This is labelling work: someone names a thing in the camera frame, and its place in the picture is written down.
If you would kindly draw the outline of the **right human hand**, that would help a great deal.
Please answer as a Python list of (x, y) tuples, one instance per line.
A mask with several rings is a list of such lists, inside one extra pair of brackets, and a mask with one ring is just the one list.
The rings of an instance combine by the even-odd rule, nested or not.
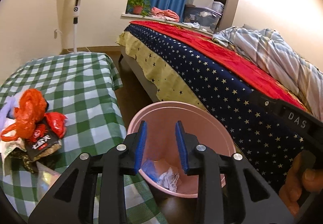
[(294, 217), (299, 212), (297, 201), (302, 195), (302, 190), (320, 192), (323, 187), (322, 170), (306, 168), (301, 174), (301, 166), (304, 165), (303, 158), (308, 154), (309, 152), (302, 151), (294, 158), (292, 167), (287, 173), (285, 184), (279, 191), (280, 199)]

